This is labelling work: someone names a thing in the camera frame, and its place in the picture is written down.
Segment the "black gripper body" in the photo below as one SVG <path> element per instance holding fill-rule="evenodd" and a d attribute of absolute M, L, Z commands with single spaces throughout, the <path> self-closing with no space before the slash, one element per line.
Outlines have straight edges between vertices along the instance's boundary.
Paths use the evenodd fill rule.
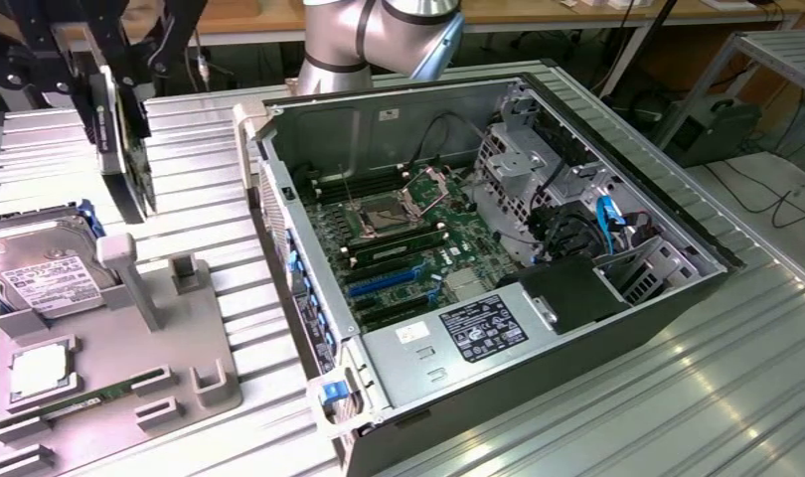
<path fill-rule="evenodd" d="M 16 2 L 16 21 L 24 43 L 33 53 L 68 53 L 63 27 L 86 21 L 80 1 L 23 0 Z"/>

